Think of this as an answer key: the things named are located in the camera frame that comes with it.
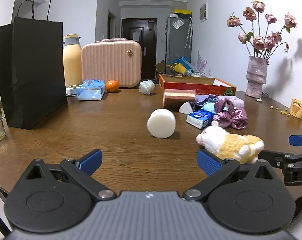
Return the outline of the purple textured vase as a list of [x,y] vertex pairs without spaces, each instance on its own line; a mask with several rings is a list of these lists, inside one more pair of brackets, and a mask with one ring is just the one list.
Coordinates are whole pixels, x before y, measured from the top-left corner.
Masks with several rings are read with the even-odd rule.
[[261,57],[250,56],[246,72],[246,95],[259,99],[266,83],[268,61]]

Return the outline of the white round foam sponge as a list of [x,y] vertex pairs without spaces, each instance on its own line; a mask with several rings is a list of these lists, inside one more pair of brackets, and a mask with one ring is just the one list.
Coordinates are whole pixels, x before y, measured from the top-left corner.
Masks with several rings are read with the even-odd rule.
[[172,136],[176,128],[174,114],[165,108],[153,111],[147,121],[149,133],[156,138],[166,139]]

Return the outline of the white wedge sponge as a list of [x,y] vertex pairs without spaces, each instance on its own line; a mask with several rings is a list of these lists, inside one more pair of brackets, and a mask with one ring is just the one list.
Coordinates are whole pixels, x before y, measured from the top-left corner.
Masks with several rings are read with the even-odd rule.
[[193,113],[193,106],[191,104],[191,102],[185,102],[179,109],[179,112],[182,114],[186,114],[189,115],[190,113]]

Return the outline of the pink ribbed small suitcase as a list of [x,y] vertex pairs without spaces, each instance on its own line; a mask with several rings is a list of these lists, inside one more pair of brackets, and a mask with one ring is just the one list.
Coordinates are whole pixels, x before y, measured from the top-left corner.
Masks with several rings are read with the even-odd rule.
[[83,80],[116,80],[120,87],[135,87],[141,80],[141,46],[125,38],[110,38],[82,48]]

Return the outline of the light blue fluffy plush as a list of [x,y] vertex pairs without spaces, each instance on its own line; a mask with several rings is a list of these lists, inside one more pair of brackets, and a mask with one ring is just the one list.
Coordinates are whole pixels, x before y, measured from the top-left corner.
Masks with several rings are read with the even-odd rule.
[[201,107],[201,110],[208,111],[211,113],[216,113],[214,106],[215,106],[215,102],[207,102]]

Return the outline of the pink layered sponge block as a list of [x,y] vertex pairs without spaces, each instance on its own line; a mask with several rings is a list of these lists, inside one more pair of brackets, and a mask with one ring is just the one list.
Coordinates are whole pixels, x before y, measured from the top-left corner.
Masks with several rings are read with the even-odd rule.
[[195,97],[195,90],[165,89],[163,93],[163,107],[180,107],[185,102],[194,101]]

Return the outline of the blue wet wipes pack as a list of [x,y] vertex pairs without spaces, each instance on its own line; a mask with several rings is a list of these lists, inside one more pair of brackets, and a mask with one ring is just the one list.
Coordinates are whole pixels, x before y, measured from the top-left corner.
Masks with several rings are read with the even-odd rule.
[[105,83],[102,80],[85,80],[77,88],[77,99],[80,101],[99,101],[105,92]]

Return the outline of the white yellow plush toy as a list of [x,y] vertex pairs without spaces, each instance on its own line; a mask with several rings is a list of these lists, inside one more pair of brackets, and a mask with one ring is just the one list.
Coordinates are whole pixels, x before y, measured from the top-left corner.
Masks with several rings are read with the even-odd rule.
[[228,133],[215,120],[197,135],[196,141],[216,157],[233,158],[240,164],[255,163],[265,147],[259,137]]

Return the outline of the lilac fluffy headband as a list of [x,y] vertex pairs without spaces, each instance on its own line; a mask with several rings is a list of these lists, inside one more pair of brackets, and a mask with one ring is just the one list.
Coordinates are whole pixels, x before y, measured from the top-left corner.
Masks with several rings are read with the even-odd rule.
[[218,98],[219,98],[219,100],[222,100],[222,99],[229,100],[231,103],[233,103],[233,106],[235,108],[244,108],[245,107],[244,101],[235,95],[233,95],[233,96],[219,95]]

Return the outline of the red cardboard fruit box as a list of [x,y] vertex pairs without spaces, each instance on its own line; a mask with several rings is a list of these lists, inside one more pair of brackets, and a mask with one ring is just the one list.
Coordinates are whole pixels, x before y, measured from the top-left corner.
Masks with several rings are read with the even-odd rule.
[[195,77],[178,75],[159,75],[159,85],[164,92],[166,89],[193,90],[196,95],[227,95],[233,96],[236,87],[214,77]]

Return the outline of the yellow box on refrigerator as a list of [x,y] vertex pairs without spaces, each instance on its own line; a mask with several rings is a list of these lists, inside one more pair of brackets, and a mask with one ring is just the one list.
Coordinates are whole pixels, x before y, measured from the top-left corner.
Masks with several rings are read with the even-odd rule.
[[183,9],[175,9],[174,14],[184,14],[184,15],[192,15],[192,11],[183,10]]

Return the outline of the lavender knit cloth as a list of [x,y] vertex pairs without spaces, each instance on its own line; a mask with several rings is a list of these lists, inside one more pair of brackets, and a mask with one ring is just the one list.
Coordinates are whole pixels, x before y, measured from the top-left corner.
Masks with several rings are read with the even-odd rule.
[[209,94],[209,95],[197,95],[195,97],[195,103],[199,107],[203,107],[208,102],[216,103],[217,101],[219,101],[218,96],[212,95],[212,94]]

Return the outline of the yellow cartoon mug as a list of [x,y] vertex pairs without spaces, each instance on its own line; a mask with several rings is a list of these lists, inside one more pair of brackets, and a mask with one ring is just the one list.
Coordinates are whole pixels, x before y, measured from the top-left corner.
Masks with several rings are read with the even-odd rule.
[[295,118],[302,119],[302,102],[297,99],[292,99],[289,113]]

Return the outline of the clear plastic bag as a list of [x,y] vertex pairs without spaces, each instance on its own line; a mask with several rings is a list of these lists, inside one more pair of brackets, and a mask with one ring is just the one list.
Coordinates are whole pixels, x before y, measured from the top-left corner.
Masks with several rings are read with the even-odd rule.
[[152,80],[141,81],[139,84],[139,92],[144,95],[150,95],[154,92],[155,84]]

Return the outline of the mauve satin cloth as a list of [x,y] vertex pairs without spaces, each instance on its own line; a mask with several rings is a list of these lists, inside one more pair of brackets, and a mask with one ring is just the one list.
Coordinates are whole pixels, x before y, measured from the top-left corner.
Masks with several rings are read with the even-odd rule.
[[234,129],[245,129],[248,125],[248,116],[244,109],[234,107],[233,103],[227,99],[221,99],[214,104],[215,115],[213,119],[222,128],[231,127]]

